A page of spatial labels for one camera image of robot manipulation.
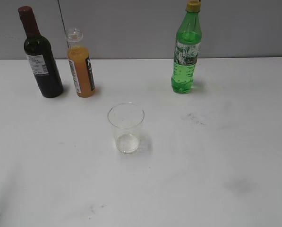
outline juice bottle label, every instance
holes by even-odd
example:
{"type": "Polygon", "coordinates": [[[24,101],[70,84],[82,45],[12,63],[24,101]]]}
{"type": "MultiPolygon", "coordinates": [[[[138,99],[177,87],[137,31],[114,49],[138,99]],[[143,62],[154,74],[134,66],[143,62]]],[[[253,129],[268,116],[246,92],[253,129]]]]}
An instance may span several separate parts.
{"type": "Polygon", "coordinates": [[[46,76],[48,70],[43,55],[26,55],[35,76],[46,76]]]}
{"type": "Polygon", "coordinates": [[[69,61],[71,74],[73,75],[76,91],[77,91],[77,93],[81,93],[81,87],[80,87],[80,84],[79,84],[79,80],[78,80],[77,71],[76,71],[74,61],[72,61],[70,59],[68,61],[69,61]]]}
{"type": "Polygon", "coordinates": [[[176,41],[174,50],[174,62],[180,65],[196,64],[199,45],[200,43],[195,45],[188,45],[176,41]]]}
{"type": "Polygon", "coordinates": [[[86,62],[87,68],[88,68],[90,88],[93,91],[94,90],[94,77],[93,77],[93,71],[92,71],[92,66],[90,64],[89,56],[85,59],[85,62],[86,62]]]}

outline green plastic bottle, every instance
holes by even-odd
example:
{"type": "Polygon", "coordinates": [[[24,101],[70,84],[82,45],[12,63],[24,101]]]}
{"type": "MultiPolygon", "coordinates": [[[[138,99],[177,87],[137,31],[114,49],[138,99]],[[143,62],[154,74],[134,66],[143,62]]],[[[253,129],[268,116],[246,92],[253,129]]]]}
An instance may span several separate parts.
{"type": "Polygon", "coordinates": [[[200,9],[200,1],[192,0],[187,3],[186,16],[176,34],[171,85],[173,91],[177,93],[189,93],[192,89],[193,73],[202,39],[198,18],[200,9]]]}

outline clear plastic cup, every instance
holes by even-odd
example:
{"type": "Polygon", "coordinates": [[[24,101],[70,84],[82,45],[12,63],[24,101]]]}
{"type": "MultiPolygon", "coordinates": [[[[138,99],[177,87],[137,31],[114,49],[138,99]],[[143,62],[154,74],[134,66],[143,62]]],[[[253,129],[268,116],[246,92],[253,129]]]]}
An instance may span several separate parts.
{"type": "Polygon", "coordinates": [[[144,116],[144,110],[134,103],[121,103],[110,109],[107,117],[119,151],[132,153],[137,150],[144,116]]]}

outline orange juice bottle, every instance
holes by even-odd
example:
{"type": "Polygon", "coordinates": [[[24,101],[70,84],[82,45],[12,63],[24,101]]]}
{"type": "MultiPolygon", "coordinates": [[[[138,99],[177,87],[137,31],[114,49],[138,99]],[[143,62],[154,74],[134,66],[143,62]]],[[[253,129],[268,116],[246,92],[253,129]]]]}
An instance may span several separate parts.
{"type": "Polygon", "coordinates": [[[90,97],[95,92],[94,78],[89,51],[81,44],[83,33],[79,28],[70,28],[66,31],[66,39],[69,45],[67,56],[77,95],[83,98],[90,97]]]}

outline orange juice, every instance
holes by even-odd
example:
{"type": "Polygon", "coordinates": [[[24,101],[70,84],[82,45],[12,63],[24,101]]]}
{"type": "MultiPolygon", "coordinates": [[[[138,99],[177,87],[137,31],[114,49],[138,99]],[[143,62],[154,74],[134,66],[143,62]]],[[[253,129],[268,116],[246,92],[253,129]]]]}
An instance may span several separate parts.
{"type": "Polygon", "coordinates": [[[67,55],[77,95],[84,98],[92,96],[95,88],[88,49],[80,45],[72,46],[67,55]]]}

